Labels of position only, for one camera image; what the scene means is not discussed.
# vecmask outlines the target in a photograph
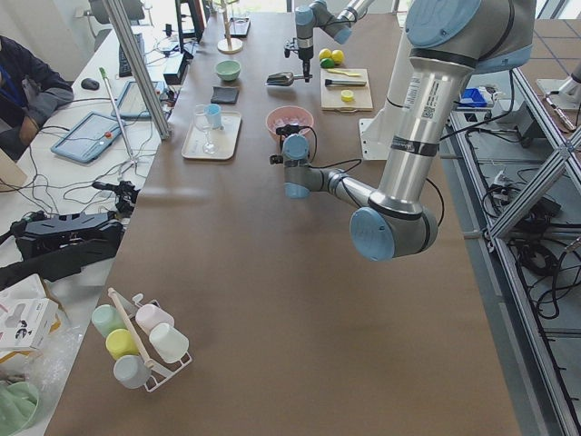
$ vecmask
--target yellow cup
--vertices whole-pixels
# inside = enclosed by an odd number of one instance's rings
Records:
[[[121,359],[128,354],[134,356],[139,354],[131,334],[125,329],[117,329],[110,332],[105,340],[105,346],[115,360]]]

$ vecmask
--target office chair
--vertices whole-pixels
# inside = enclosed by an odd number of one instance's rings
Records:
[[[142,0],[123,0],[123,7],[125,8],[125,12],[127,13],[127,17],[132,25],[138,25],[139,20],[143,20],[145,18],[145,12],[143,9],[146,9],[149,14],[149,21],[150,24],[152,23],[152,16],[150,9],[152,8],[150,5],[146,5]],[[107,37],[111,29],[103,29],[99,32],[95,32],[93,28],[93,24],[91,22],[91,17],[97,20],[98,23],[102,25],[109,24],[109,16],[107,15],[107,11],[103,5],[103,0],[89,0],[89,6],[91,6],[91,10],[85,11],[85,15],[89,20],[89,28],[91,29],[91,34],[94,38],[94,51],[97,51],[101,43]]]

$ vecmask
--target metal scoop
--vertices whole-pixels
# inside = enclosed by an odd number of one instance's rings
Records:
[[[266,79],[266,84],[272,86],[291,86],[295,80],[304,80],[304,75],[295,75],[291,71],[283,71],[282,73],[271,74]]]

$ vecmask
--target keyboard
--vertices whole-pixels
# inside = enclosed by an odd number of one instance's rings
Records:
[[[142,34],[137,34],[133,36],[135,36],[135,41],[137,42],[139,52],[141,53],[143,60],[145,60],[145,44],[143,42],[143,36]],[[129,65],[127,56],[125,56],[125,52],[119,45],[119,77],[129,77],[130,75],[133,75],[131,71],[131,66]]]

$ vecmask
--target black mouse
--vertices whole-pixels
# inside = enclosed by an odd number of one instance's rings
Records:
[[[91,77],[87,77],[86,79],[83,79],[83,81],[81,82],[81,87],[83,89],[90,89],[91,91],[96,91],[97,89],[99,89],[99,82],[92,79]]]

